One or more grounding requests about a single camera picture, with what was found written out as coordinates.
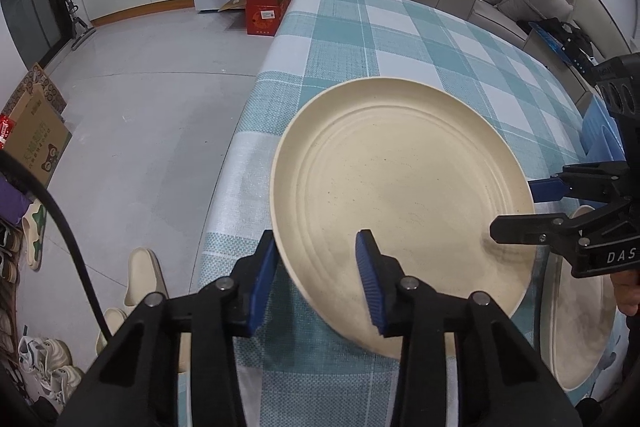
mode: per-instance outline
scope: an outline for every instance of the wooden baseboard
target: wooden baseboard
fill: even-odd
[[[182,10],[184,8],[193,8],[195,4],[193,0],[168,0],[153,2],[151,4],[143,4],[142,6],[134,6],[126,10],[122,10],[116,13],[110,13],[104,17],[98,17],[91,21],[94,26],[104,26],[105,24],[111,24],[112,22],[123,21],[124,19],[131,19],[133,17],[140,17],[141,15],[149,15],[151,13],[167,12],[171,10]]]

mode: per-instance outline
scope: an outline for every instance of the beige round plate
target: beige round plate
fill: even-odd
[[[534,211],[520,165],[478,113],[433,87],[364,78],[318,94],[280,140],[270,196],[276,243],[302,295],[380,355],[398,359],[401,341],[371,325],[354,253],[361,229],[440,292],[485,290],[511,315],[529,285],[535,247],[489,236],[498,214]]]
[[[583,205],[574,216],[592,207]],[[595,369],[611,334],[616,299],[608,275],[574,279],[571,265],[551,254],[540,310],[542,359],[565,391],[576,389]]]

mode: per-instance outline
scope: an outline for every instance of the green and white slipper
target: green and white slipper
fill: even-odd
[[[38,200],[33,201],[22,217],[22,231],[27,242],[27,264],[37,270],[42,261],[42,240],[47,211]]]

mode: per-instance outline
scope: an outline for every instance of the red package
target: red package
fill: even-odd
[[[14,126],[15,121],[11,120],[7,115],[0,114],[0,149],[4,147],[6,139],[9,138]]]

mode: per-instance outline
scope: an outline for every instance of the gray tile floor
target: gray tile floor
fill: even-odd
[[[244,12],[166,12],[98,28],[52,72],[73,138],[49,185],[103,309],[122,308],[135,247],[158,256],[170,296],[190,291],[213,190],[271,38]],[[95,358],[97,325],[47,222],[42,266],[20,263],[17,320]]]

